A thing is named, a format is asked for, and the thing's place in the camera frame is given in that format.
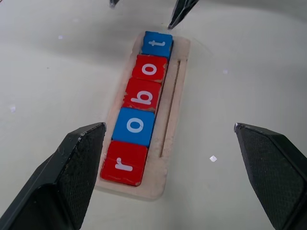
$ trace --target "red letter block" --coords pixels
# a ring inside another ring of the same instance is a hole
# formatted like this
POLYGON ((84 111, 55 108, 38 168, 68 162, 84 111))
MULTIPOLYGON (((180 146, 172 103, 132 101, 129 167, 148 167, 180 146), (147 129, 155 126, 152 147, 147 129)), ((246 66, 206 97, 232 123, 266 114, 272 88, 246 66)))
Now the red letter block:
POLYGON ((165 57, 138 55, 132 77, 162 83, 166 73, 165 57))
POLYGON ((156 82, 131 78, 126 87, 122 107, 156 111, 161 85, 156 82))
POLYGON ((146 157, 147 148, 145 146, 112 141, 100 177, 108 181, 139 186, 146 157))

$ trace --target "wooden board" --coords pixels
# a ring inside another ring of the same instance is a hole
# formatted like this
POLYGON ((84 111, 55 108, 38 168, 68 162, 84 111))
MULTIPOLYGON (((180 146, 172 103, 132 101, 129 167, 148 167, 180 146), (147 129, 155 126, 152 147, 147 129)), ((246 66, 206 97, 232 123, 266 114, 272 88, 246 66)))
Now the wooden board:
POLYGON ((120 192, 122 194, 146 199, 156 199, 161 196, 164 191, 167 168, 172 153, 175 129, 177 126, 180 99, 190 48, 190 41, 185 38, 173 37, 173 50, 168 64, 141 185, 135 187, 106 181, 100 178, 100 171, 111 142, 117 116, 122 106, 125 89, 135 65, 136 56, 141 50, 143 37, 144 33, 140 34, 136 39, 132 54, 119 84, 118 93, 116 94, 114 103, 108 114, 106 122, 107 132, 103 143, 95 189, 120 192))

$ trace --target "small white speck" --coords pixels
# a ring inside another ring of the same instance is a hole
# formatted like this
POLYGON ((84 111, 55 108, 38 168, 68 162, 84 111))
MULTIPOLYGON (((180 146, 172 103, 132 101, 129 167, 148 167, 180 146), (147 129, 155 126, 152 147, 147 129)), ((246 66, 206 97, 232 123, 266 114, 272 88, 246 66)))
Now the small white speck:
POLYGON ((15 111, 16 111, 15 105, 11 105, 10 110, 11 110, 11 113, 15 113, 15 111))
POLYGON ((211 160, 212 162, 215 162, 215 161, 217 160, 217 158, 216 158, 215 156, 211 156, 211 157, 210 157, 210 160, 211 160))

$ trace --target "white table surface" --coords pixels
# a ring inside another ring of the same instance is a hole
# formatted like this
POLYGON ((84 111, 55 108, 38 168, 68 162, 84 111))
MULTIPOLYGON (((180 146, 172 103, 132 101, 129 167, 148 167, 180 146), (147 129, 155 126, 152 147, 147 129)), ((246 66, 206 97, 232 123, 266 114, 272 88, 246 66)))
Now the white table surface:
MULTIPOLYGON (((137 35, 165 32, 175 2, 0 3, 0 215, 68 132, 106 120, 137 35)), ((306 10, 306 0, 200 1, 172 31, 191 50, 164 195, 94 190, 82 229, 272 230, 233 125, 283 133, 307 154, 306 10)))

